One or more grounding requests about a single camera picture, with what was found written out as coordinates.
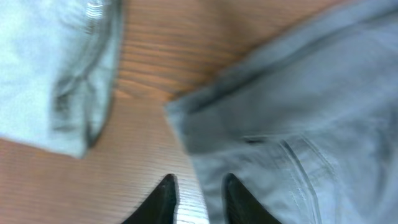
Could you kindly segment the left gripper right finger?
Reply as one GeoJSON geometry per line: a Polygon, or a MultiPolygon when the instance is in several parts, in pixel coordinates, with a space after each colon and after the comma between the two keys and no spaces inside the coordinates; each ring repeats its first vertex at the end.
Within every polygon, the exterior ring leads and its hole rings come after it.
{"type": "Polygon", "coordinates": [[[281,224],[232,173],[224,178],[223,197],[228,224],[281,224]]]}

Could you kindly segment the grey shorts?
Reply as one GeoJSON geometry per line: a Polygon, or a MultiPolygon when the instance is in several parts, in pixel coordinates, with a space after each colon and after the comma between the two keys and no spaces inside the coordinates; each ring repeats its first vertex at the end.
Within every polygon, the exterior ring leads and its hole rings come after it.
{"type": "Polygon", "coordinates": [[[397,222],[397,2],[356,1],[169,103],[210,223],[234,174],[282,223],[397,222]]]}

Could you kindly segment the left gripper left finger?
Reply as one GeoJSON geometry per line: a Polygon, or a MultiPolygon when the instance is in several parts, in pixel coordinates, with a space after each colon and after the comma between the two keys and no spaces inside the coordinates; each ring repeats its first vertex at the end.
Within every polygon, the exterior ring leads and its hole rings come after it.
{"type": "Polygon", "coordinates": [[[177,178],[167,174],[141,205],[121,224],[174,224],[177,178]]]}

